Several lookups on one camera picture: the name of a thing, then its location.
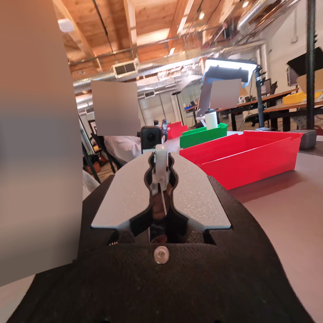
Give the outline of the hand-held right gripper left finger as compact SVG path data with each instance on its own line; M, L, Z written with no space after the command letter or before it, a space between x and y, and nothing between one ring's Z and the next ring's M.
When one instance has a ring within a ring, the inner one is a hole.
M131 220L148 210L151 198L147 175L152 152L146 152L118 170L91 223L92 228L130 230Z

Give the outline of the small red plastic bin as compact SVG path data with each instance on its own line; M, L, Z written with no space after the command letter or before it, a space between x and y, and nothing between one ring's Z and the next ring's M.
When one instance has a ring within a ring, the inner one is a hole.
M188 131L187 125L182 125L182 122L173 122L168 124L168 138L167 139L175 139L182 136L183 132Z

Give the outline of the green plastic bin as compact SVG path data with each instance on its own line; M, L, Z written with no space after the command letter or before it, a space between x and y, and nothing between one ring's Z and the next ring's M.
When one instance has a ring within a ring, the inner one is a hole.
M207 130L206 127L201 127L182 133L180 137L180 148L189 148L209 142L215 139L225 137L227 135L227 124L219 123L217 128Z

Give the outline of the large red plastic bin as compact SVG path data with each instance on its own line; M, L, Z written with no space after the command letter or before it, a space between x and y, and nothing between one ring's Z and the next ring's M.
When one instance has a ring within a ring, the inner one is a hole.
M231 190L295 169L299 132L244 131L179 151Z

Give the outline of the white bottle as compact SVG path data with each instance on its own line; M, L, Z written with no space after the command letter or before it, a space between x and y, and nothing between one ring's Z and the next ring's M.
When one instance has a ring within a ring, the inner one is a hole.
M204 121L207 130L216 129L218 127L216 110L209 107L205 112Z

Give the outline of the dark standing panel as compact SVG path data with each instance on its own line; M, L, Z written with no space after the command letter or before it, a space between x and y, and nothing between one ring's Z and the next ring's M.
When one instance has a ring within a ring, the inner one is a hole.
M212 83L204 83L201 86L200 99L196 111L196 119L201 119L210 107Z

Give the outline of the ceiling air vent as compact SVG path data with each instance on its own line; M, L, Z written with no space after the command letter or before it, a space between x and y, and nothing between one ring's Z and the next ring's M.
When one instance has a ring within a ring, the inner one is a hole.
M138 71L138 60L117 63L112 66L116 78L132 75Z

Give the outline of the black base weight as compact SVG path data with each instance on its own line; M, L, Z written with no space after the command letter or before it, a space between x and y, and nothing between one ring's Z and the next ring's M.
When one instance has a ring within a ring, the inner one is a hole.
M316 130L299 130L302 134L300 142L300 150L309 150L316 146L317 131Z

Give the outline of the long wooden desk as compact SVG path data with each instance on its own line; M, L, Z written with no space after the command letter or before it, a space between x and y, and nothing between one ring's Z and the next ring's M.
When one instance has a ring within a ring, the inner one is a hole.
M288 132L290 128L290 119L292 117L305 116L307 118L306 129L314 130L315 116L322 115L323 101L314 102L313 106L308 107L306 103L277 105L275 107L268 108L264 111L264 114L269 115L269 120L282 119L283 132Z
M295 94L297 91L297 88L293 88L282 93L264 96L262 98L262 107L264 111L281 104L284 97L290 94ZM259 122L258 102L256 99L250 102L240 103L235 108L218 109L216 112L218 115L221 115L220 122L225 123L225 120L230 118L232 131L238 131L246 122L254 124Z

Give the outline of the yellow plastic bin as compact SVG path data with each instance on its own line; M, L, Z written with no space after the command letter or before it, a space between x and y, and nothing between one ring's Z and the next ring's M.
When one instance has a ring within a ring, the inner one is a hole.
M316 91L314 93L314 102L317 103L317 102L320 102L323 100L323 92L322 91ZM285 96L283 99L282 99L282 102L284 105L289 105L289 104L292 104L292 105L295 105L295 104L305 104L307 102L307 94L304 93L304 92L298 92L298 93L295 93L295 94L290 94L288 96Z

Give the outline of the white ceiling device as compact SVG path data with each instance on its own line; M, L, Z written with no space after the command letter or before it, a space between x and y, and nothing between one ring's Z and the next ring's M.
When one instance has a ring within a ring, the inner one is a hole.
M71 20L62 18L58 20L59 29L62 33L73 33L75 32L75 26Z

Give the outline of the black square panel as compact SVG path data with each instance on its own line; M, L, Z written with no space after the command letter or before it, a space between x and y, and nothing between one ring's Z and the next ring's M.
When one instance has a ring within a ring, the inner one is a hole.
M296 86L297 78L306 74L306 54L302 54L288 63L286 70L288 86ZM314 69L315 71L323 68L323 51L321 47L314 50Z

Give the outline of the black vertical pole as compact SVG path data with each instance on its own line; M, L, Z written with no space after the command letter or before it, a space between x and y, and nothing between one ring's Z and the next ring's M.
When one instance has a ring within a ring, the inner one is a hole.
M306 52L307 129L314 130L316 1L307 0L306 4L307 4L307 52Z

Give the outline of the metal easel frame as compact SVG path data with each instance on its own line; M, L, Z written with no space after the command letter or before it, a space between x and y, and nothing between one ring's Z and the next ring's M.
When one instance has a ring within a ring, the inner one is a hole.
M83 168L94 177L94 179L100 184L101 180L98 176L101 167L99 163L99 157L95 153L94 148L91 145L90 139L84 127L84 124L79 116L82 151L83 151Z

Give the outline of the silver air duct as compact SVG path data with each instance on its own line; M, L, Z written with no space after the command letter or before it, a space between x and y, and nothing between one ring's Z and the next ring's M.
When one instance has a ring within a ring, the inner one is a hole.
M267 6L273 4L276 0L257 0L250 9L247 10L245 14L241 16L237 23L237 30L239 32L243 31L248 23L261 13Z

